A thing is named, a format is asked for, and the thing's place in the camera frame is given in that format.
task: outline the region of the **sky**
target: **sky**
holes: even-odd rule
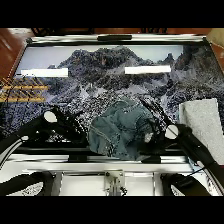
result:
[[[114,48],[115,45],[95,45],[95,46],[55,46],[55,47],[29,47],[17,68],[16,74],[20,74],[23,69],[48,68],[49,65],[58,66],[60,62],[66,60],[75,50],[96,51],[99,48]],[[128,45],[135,54],[142,59],[150,59],[153,62],[164,60],[169,53],[173,54],[174,60],[183,53],[182,45]]]

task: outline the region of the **mountain image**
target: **mountain image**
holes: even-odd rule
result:
[[[125,67],[170,65],[170,73],[125,74]],[[67,78],[42,78],[49,86],[45,103],[2,105],[0,126],[7,136],[23,123],[57,105],[71,114],[82,111],[80,120],[88,127],[116,100],[126,96],[139,102],[139,96],[152,97],[167,115],[178,120],[178,105],[185,101],[217,98],[224,127],[224,77],[210,47],[183,46],[174,60],[172,52],[164,60],[144,60],[124,46],[100,48],[94,52],[76,50],[57,67],[68,68]]]

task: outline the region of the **teal cloth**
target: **teal cloth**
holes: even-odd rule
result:
[[[140,160],[138,145],[153,133],[152,113],[142,104],[123,98],[96,117],[89,129],[90,150],[122,160]]]

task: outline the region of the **brown floor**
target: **brown floor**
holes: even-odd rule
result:
[[[168,28],[168,34],[208,34],[211,28]],[[96,34],[141,33],[141,28],[95,28]],[[7,28],[0,28],[0,77],[7,77],[26,38],[31,32],[13,34]],[[224,49],[213,46],[216,57],[224,70]]]

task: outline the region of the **reddish brown floor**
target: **reddish brown floor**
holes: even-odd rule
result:
[[[208,34],[211,28],[168,28],[168,34]],[[141,28],[95,28],[96,34],[141,33]],[[7,77],[27,37],[32,33],[12,34],[7,28],[0,28],[0,77]],[[216,57],[224,70],[224,49],[213,46]]]

